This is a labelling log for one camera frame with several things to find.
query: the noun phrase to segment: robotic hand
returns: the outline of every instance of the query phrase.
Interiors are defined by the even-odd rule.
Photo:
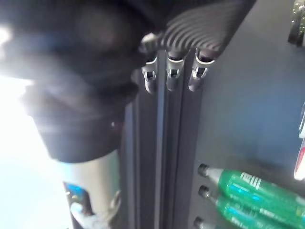
[[[107,228],[120,206],[119,148],[125,105],[142,67],[156,87],[156,52],[168,52],[174,90],[197,49],[190,90],[223,52],[255,0],[22,0],[3,3],[0,74],[32,81],[23,102],[62,173],[72,215]]]

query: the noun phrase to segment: dark gray wall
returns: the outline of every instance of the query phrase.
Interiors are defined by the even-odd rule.
[[[305,49],[287,43],[293,0],[259,0],[203,87],[189,228],[196,216],[231,228],[198,188],[200,163],[247,171],[300,194],[293,181],[305,102]]]

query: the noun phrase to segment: green plastic bottle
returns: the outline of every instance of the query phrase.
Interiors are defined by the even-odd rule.
[[[221,229],[220,227],[204,222],[200,217],[196,217],[194,221],[194,226],[196,229]]]
[[[211,197],[207,187],[201,186],[199,195],[211,200],[217,211],[227,221],[242,229],[289,229],[290,227],[271,220],[256,211],[250,210],[232,199],[219,196],[218,199]]]
[[[305,199],[299,195],[237,170],[200,165],[198,172],[236,202],[292,228],[305,229]]]

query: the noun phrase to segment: bottle cap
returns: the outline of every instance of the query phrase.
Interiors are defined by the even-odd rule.
[[[203,229],[203,222],[204,222],[204,220],[197,216],[196,219],[194,220],[194,226],[197,229]]]
[[[203,177],[207,177],[207,169],[209,168],[209,166],[205,165],[205,164],[201,164],[198,167],[198,173],[199,175],[203,176]]]
[[[208,199],[210,197],[210,195],[211,195],[209,188],[204,186],[204,185],[200,186],[198,194],[201,197],[206,198],[206,199]]]

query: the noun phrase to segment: bright light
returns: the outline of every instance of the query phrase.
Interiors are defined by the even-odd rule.
[[[70,214],[63,185],[19,102],[29,83],[0,77],[0,228],[66,229]]]
[[[12,32],[6,27],[0,27],[0,45],[12,39]]]

